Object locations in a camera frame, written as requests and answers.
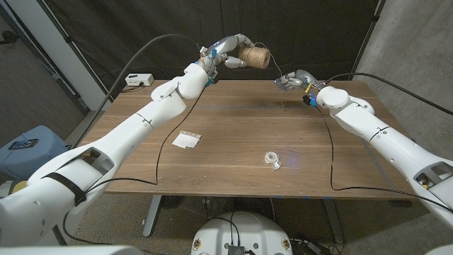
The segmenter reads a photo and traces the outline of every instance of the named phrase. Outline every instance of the table leg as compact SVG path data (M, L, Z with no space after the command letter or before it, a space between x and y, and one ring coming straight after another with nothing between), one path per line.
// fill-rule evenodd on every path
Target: table leg
M328 221L331 225L333 239L337 244L343 244L345 242L343 231L340 225L340 219L338 219L337 207L335 201L332 199L323 199L324 210L327 213Z
M153 198L151 199L147 219L144 221L143 235L145 237L150 237L153 234L153 228L156 224L161 198L161 195L153 195Z

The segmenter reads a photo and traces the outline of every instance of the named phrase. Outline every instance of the ball of twine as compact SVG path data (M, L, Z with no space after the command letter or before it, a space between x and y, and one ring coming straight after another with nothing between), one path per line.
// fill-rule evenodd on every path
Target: ball of twine
M261 47L242 47L239 59L247 62L250 67L265 69L269 65L270 51Z

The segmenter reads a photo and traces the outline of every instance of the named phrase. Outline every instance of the power strip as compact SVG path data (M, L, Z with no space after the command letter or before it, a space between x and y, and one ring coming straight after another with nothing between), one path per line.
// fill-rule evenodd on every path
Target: power strip
M143 82L143 86L151 86L154 81L152 74L128 74L126 77L128 86L139 86Z

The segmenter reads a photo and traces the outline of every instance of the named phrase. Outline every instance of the table top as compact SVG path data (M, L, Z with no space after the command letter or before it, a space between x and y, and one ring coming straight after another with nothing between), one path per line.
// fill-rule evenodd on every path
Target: table top
M87 134L82 145L99 139L150 102L155 81L132 93L120 94ZM361 81L332 81L351 96L371 103L376 116L406 134L376 95ZM163 124L145 139L115 177L158 181L152 186L134 181L113 181L110 193L152 193L187 196L248 196L277 198L408 198L370 190L334 191L330 185L331 141L323 119L302 102L304 92L281 93L272 81L219 81L207 87L192 113L195 100L185 100L185 112ZM359 137L342 129L322 110L331 130L335 160L333 186L369 186L412 192L402 175ZM179 131L202 135L195 148L171 143ZM266 152L276 151L282 166L273 171Z

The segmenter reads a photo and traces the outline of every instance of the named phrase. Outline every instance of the black curtain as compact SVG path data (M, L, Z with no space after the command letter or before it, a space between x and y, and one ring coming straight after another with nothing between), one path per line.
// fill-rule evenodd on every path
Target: black curtain
M46 0L103 83L110 88L131 56L158 35L180 33L205 47L243 33L270 49L283 74L305 69L317 79L350 72L378 0ZM172 79L199 57L195 46L169 38L148 49L129 73ZM276 79L265 69L217 68L220 79ZM117 88L116 97L124 87Z

